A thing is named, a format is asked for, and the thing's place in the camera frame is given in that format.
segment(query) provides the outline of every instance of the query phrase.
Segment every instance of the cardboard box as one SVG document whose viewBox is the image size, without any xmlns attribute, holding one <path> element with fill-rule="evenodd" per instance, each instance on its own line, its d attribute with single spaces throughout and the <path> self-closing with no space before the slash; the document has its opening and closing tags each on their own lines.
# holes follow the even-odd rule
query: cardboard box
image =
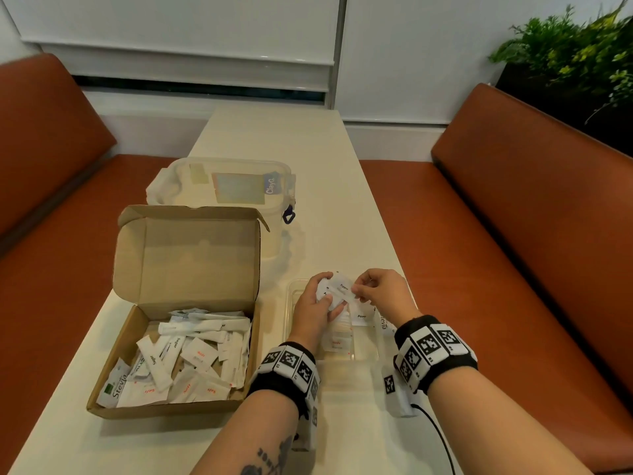
<svg viewBox="0 0 633 475">
<path fill-rule="evenodd" d="M 253 208 L 184 206 L 127 207 L 119 217 L 113 288 L 135 303 L 110 351 L 90 399 L 90 413 L 106 419 L 129 419 L 200 413 L 232 412 L 248 393 L 256 370 L 259 339 L 259 222 Z M 131 365 L 136 342 L 169 311 L 185 308 L 209 311 L 243 310 L 252 319 L 246 385 L 228 400 L 103 408 L 99 391 L 119 358 Z"/>
</svg>

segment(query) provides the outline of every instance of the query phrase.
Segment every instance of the wire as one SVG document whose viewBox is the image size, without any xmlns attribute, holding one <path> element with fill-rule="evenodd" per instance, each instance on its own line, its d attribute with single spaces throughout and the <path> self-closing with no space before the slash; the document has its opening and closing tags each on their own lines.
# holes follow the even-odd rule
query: wire
<svg viewBox="0 0 633 475">
<path fill-rule="evenodd" d="M 437 426 L 435 421 L 432 419 L 431 415 L 429 415 L 429 413 L 426 410 L 424 410 L 423 407 L 421 407 L 419 405 L 416 405 L 415 403 L 412 403 L 411 406 L 416 408 L 417 410 L 421 411 L 424 415 L 426 415 L 427 418 L 431 421 L 431 423 L 435 427 L 435 429 L 437 431 L 437 434 L 439 435 L 439 438 L 442 440 L 442 444 L 444 445 L 444 449 L 446 450 L 446 455 L 448 456 L 448 461 L 451 463 L 451 471 L 453 472 L 453 475 L 455 475 L 455 466 L 453 465 L 453 457 L 451 457 L 451 452 L 448 451 L 448 445 L 446 444 L 446 441 L 444 440 L 444 437 L 442 435 L 442 432 L 439 430 L 439 427 Z"/>
</svg>

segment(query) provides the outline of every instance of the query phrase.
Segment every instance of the table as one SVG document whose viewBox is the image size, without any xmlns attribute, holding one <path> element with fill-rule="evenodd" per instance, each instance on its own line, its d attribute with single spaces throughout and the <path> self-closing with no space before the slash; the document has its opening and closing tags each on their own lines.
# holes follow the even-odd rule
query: table
<svg viewBox="0 0 633 475">
<path fill-rule="evenodd" d="M 277 160 L 297 176 L 295 221 L 281 254 L 262 260 L 258 361 L 282 341 L 286 287 L 319 271 L 355 277 L 400 263 L 336 111 L 222 104 L 190 156 Z M 188 474 L 229 415 L 106 421 L 85 403 L 131 304 L 111 293 L 11 470 L 17 474 Z M 316 454 L 292 454 L 286 473 L 449 474 L 425 417 L 394 419 L 382 393 L 324 390 Z M 430 410 L 427 400 L 421 404 Z"/>
</svg>

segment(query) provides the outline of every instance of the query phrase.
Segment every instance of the green leaves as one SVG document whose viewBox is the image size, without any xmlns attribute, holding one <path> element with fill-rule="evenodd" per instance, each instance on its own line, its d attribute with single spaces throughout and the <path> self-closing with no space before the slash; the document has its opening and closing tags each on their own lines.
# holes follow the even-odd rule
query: green leaves
<svg viewBox="0 0 633 475">
<path fill-rule="evenodd" d="M 576 24 L 574 8 L 545 20 L 512 26 L 515 38 L 489 57 L 492 63 L 527 64 L 552 83 L 594 94 L 610 94 L 613 104 L 633 102 L 633 19 L 618 19 L 629 0 L 594 22 Z"/>
</svg>

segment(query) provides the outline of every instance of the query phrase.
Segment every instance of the clear plastic container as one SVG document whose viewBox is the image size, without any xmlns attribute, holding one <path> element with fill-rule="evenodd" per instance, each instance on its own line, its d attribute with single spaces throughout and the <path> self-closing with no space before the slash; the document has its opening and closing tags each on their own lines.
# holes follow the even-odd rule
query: clear plastic container
<svg viewBox="0 0 633 475">
<path fill-rule="evenodd" d="M 303 294 L 307 279 L 291 282 L 287 290 L 284 336 L 288 338 L 292 328 L 292 314 L 297 300 Z M 378 325 L 380 315 L 376 312 Z M 316 364 L 324 390 L 364 390 L 372 387 L 372 369 L 378 365 L 384 352 L 384 341 L 376 319 L 370 326 L 352 325 L 352 349 L 349 353 L 324 351 L 315 353 Z"/>
<path fill-rule="evenodd" d="M 278 161 L 181 158 L 149 184 L 147 204 L 257 208 L 270 228 L 261 231 L 261 256 L 268 258 L 279 253 L 284 212 L 294 207 L 294 182 L 290 167 Z M 287 223 L 292 218 L 288 213 Z"/>
</svg>

